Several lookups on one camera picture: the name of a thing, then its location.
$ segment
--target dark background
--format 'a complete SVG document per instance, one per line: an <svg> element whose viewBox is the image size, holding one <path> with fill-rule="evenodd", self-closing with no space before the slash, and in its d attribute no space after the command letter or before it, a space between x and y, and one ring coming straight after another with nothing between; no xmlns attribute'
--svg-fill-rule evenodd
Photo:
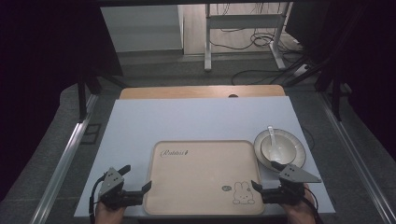
<svg viewBox="0 0 396 224"><path fill-rule="evenodd" d="M315 63L335 48L356 3L294 3L286 31L298 39ZM366 10L338 55L336 70L352 93L355 112L396 160L396 2L368 1Z"/></svg>
<svg viewBox="0 0 396 224"><path fill-rule="evenodd" d="M14 1L0 8L3 200L50 126L61 92L78 76L96 76L92 67L121 70L99 7Z"/></svg>

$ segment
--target cable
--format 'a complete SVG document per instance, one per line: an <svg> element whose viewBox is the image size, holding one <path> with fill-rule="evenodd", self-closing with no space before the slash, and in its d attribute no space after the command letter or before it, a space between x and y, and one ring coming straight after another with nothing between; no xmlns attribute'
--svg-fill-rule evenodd
<svg viewBox="0 0 396 224"><path fill-rule="evenodd" d="M314 219L315 219L315 223L323 224L323 220L320 218L320 215L318 213L318 209L311 202L309 202L309 200L306 199L305 196L299 195L299 194L297 194L296 192L294 192L293 190L291 190L289 188L283 188L283 189L285 189L289 193L293 194L294 196L297 196L303 203L305 203L312 210L312 213L313 213ZM308 189L308 191L312 194L313 198L316 201L317 207L318 207L317 197L315 196L315 194L310 189Z"/></svg>
<svg viewBox="0 0 396 224"><path fill-rule="evenodd" d="M285 83L287 80L289 80L291 77L293 77L294 73L289 74L285 79L283 79L282 83L280 86L284 87Z"/></svg>
<svg viewBox="0 0 396 224"><path fill-rule="evenodd" d="M96 183L93 185L93 188L92 188L92 193L91 193L91 197L90 197L90 207L89 207L89 210L88 210L89 213L90 213L91 224L95 223L95 213L93 212L93 205L94 205L94 201L93 200L94 200L94 197L95 197L94 194L96 192L96 188L97 188L98 184L100 182L104 181L105 177L106 177L106 174L104 174L98 180L96 180Z"/></svg>
<svg viewBox="0 0 396 224"><path fill-rule="evenodd" d="M235 30L223 30L220 29L222 32L236 32L236 31L241 31L241 30L245 30L245 28L241 28L241 29L235 29Z"/></svg>
<svg viewBox="0 0 396 224"><path fill-rule="evenodd" d="M306 188L306 187L304 187L306 190L308 190L308 192L310 192L311 194L312 194L312 197L314 198L314 200L315 200L315 204L317 205L317 207L316 207L316 209L317 209L317 211L319 210L319 204L318 204L318 199L317 199L317 196L315 196L315 194L312 192L312 190L310 190L309 188Z"/></svg>
<svg viewBox="0 0 396 224"><path fill-rule="evenodd" d="M278 73L279 71L253 70L253 69L252 69L252 70L241 71L241 72L238 72L238 73L234 74L234 75L231 77L231 83L232 83L232 85L235 86L235 83L234 83L233 80L236 79L236 77L238 77L238 76L241 75L241 74L247 73L247 72L275 72L275 73ZM260 83L260 82L264 81L265 79L267 79L267 78L269 78L269 77L265 77L264 79L261 79L260 81L248 83L248 84L246 84L246 85L254 85L254 84Z"/></svg>
<svg viewBox="0 0 396 224"><path fill-rule="evenodd" d="M277 79L279 79L280 77L282 77L283 75L285 75L287 71L289 71L289 70L291 70L291 69L293 69L293 68L295 68L295 67L297 67L297 66L303 64L303 63L304 63L305 61L307 61L307 60L308 60L308 58L304 55L304 56L301 57L299 60L297 60L295 63L293 63L291 66L289 66L289 68L288 68L287 70L285 70L285 72L283 72L280 76L274 78L269 84L270 84L270 85L274 84L275 81L276 81Z"/></svg>
<svg viewBox="0 0 396 224"><path fill-rule="evenodd" d="M279 14L279 10L280 10L280 3L279 3L279 5L277 5L277 13L276 14Z"/></svg>
<svg viewBox="0 0 396 224"><path fill-rule="evenodd" d="M251 42L248 46L246 46L246 47L243 47L243 48L233 48L233 47L230 47L230 46L225 46L225 45L220 45L220 44L214 44L211 40L209 41L212 45L214 45L214 46L218 46L218 47L223 47L223 48L226 48L226 49L247 49L248 47L250 47L250 46L252 46L253 45L253 42Z"/></svg>
<svg viewBox="0 0 396 224"><path fill-rule="evenodd" d="M267 34L267 33L256 33L256 30L257 29L255 29L253 35L250 36L250 41L253 42L253 44L256 47L268 46L271 43L271 41L274 40L274 36L273 35ZM259 39L263 40L263 41L266 41L266 42L264 44L257 44L256 41L259 40Z"/></svg>
<svg viewBox="0 0 396 224"><path fill-rule="evenodd" d="M305 127L303 127L303 126L301 126L301 128L303 129L303 133L304 132L306 132L306 133L308 133L309 134L309 136L311 137L311 139L312 139L312 147L310 147L310 149L311 149L311 151L315 148L315 139L314 139L314 136L312 135L312 133L311 132L309 132Z"/></svg>
<svg viewBox="0 0 396 224"><path fill-rule="evenodd" d="M287 54L302 54L302 55L304 55L304 54L301 53L301 52L298 52L298 53L297 53L297 52L284 52L284 53L282 53L282 58L283 58L286 62L288 62L288 63L295 63L295 62L297 62L297 61L292 61L292 60L286 58L285 55L287 55Z"/></svg>
<svg viewBox="0 0 396 224"><path fill-rule="evenodd" d="M223 12L221 15L222 16L226 15L228 13L229 9L230 9L230 3L226 4L225 6L223 4ZM216 11L218 12L218 15L219 15L219 4L216 4Z"/></svg>

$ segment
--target metal frame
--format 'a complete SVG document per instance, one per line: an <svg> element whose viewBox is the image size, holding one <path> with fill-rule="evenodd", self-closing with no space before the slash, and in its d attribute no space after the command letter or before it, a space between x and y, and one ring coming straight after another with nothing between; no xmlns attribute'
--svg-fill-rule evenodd
<svg viewBox="0 0 396 224"><path fill-rule="evenodd" d="M206 4L205 71L209 72L212 69L210 30L240 28L276 28L274 41L270 43L270 50L275 58L277 68L279 70L285 70L286 66L283 63L282 56L279 54L277 45L282 34L289 5L290 3L288 2L283 6L281 14L210 16L210 4Z"/></svg>
<svg viewBox="0 0 396 224"><path fill-rule="evenodd" d="M69 170L70 164L76 154L82 135L84 134L85 129L90 122L93 107L96 104L97 98L98 97L96 95L91 95L90 99L88 100L87 116L81 123L76 125L76 128L73 131L66 148L64 149L64 154L59 160L49 184L47 185L46 191L44 191L43 197L41 198L40 203L38 204L29 223L33 224L46 222L47 217L50 214L50 210L55 203L56 196L58 195L62 183L64 182L67 171Z"/></svg>
<svg viewBox="0 0 396 224"><path fill-rule="evenodd" d="M373 203L378 210L379 215L384 220L384 223L391 224L396 223L396 216L393 213L392 208L389 205L388 199L382 192L382 189L376 184L373 175L370 173L369 168L364 163L361 158L361 154L354 145L352 139L350 138L347 130L344 128L343 122L339 121L337 117L333 114L331 109L331 103L327 97L326 92L318 93L319 100L322 102L323 109L325 110L329 121L334 127L341 143L346 150L346 154L350 158L352 164L354 165L363 186L367 189Z"/></svg>

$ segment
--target wooden board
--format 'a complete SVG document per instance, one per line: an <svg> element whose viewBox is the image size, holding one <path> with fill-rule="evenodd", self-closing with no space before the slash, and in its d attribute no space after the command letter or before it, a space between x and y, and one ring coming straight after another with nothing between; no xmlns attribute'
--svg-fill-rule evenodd
<svg viewBox="0 0 396 224"><path fill-rule="evenodd" d="M145 197L151 215L258 215L262 197L253 145L248 141L160 142Z"/></svg>
<svg viewBox="0 0 396 224"><path fill-rule="evenodd" d="M177 99L177 98L226 98L285 96L279 85L257 86L187 86L187 87L146 87L122 90L120 99Z"/></svg>

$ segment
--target metal rail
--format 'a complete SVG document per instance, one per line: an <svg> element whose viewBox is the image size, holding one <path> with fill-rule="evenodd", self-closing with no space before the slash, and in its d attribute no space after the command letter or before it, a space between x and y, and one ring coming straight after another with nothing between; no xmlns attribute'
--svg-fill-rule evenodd
<svg viewBox="0 0 396 224"><path fill-rule="evenodd" d="M335 132L337 133L346 150L346 154L349 156L359 177L361 178L363 186L366 187L370 197L372 198L379 215L384 220L384 223L396 223L396 217L393 213L392 208L389 205L386 196L382 192L382 189L376 184L376 181L370 173L369 168L364 163L363 159L361 158L361 154L359 153L358 149L353 144L353 140L347 133L343 122L338 121L337 117L332 113L330 106L331 103L329 102L326 93L319 93L319 99L322 102L322 106L326 111L327 116L329 117L329 121L334 127Z"/></svg>
<svg viewBox="0 0 396 224"><path fill-rule="evenodd" d="M96 104L97 100L96 95L91 95L87 102L87 117L83 120L83 122L78 123L76 128L74 129L69 142L64 149L64 154L58 162L58 165L53 172L53 175L47 185L46 191L43 194L43 197L40 200L40 203L33 214L32 219L29 223L38 224L45 223L48 215L50 214L50 210L55 202L56 196L64 182L64 178L69 170L70 164L76 154L79 142L81 141L82 135L84 134L88 123L90 122L91 114L93 107Z"/></svg>

